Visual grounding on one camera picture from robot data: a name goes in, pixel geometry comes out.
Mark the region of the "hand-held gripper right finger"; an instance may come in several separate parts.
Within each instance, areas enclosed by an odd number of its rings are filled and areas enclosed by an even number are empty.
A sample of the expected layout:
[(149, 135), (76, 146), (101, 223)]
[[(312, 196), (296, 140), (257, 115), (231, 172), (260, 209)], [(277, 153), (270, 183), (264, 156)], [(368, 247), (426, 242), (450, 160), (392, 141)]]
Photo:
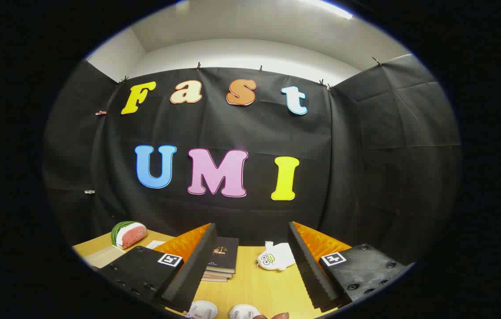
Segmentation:
[(372, 245), (350, 246), (297, 222), (289, 222), (288, 243), (313, 307), (322, 311), (360, 303), (411, 268)]

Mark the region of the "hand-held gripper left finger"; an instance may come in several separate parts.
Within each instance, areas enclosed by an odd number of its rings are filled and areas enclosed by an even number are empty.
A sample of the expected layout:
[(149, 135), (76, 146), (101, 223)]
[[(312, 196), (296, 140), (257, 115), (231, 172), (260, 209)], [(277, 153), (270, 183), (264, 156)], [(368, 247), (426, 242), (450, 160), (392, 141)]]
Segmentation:
[(97, 272), (145, 303), (189, 311), (216, 239), (208, 223), (153, 249), (136, 246)]

